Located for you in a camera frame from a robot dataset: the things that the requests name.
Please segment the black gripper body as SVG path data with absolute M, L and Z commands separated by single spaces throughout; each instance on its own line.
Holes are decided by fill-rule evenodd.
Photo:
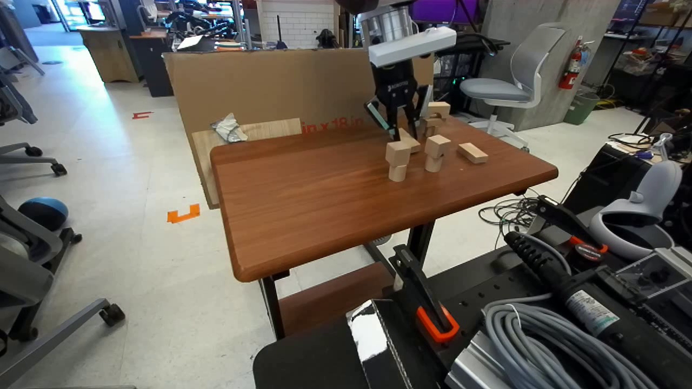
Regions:
M 374 76 L 374 96 L 385 106 L 404 106 L 413 102 L 413 94 L 418 90 L 418 82 L 413 76 L 413 62 L 401 61 L 393 66 L 382 66 L 371 70 Z

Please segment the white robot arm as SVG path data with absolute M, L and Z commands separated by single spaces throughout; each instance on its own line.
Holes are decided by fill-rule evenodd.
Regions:
M 385 106 L 382 130 L 391 141 L 401 138 L 398 110 L 404 110 L 409 125 L 415 125 L 413 96 L 418 80 L 413 59 L 434 55 L 456 46 L 456 32 L 447 26 L 432 26 L 395 42 L 382 42 L 368 47 L 368 61 L 374 76 L 374 96 Z

